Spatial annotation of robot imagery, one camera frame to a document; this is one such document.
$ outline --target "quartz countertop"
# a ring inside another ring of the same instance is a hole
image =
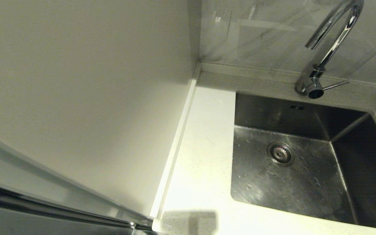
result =
[[[356,82],[310,100],[294,92],[296,78],[296,73],[203,63],[162,215],[153,223],[155,231],[168,235],[376,235],[376,228],[293,214],[231,198],[236,91],[361,110],[376,121],[376,85]],[[323,83],[336,81],[326,78]]]

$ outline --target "faucet handle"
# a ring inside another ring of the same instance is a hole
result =
[[[335,88],[335,87],[338,87],[338,86],[341,86],[341,85],[348,84],[349,82],[351,82],[351,81],[349,79],[347,79],[345,81],[338,82],[338,83],[332,84],[330,86],[323,87],[322,90],[325,91],[325,90],[328,90],[328,89],[332,89],[332,88]]]

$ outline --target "stainless steel sink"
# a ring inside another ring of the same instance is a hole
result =
[[[368,113],[238,93],[234,124],[234,200],[376,227]]]

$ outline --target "sink drain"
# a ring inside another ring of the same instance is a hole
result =
[[[295,155],[291,147],[282,142],[272,142],[267,147],[267,154],[278,165],[291,165]]]

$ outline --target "backsplash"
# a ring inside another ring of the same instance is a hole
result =
[[[200,59],[248,67],[304,71],[319,62],[346,13],[315,51],[304,47],[341,0],[203,0]],[[326,66],[325,75],[376,83],[376,1]]]

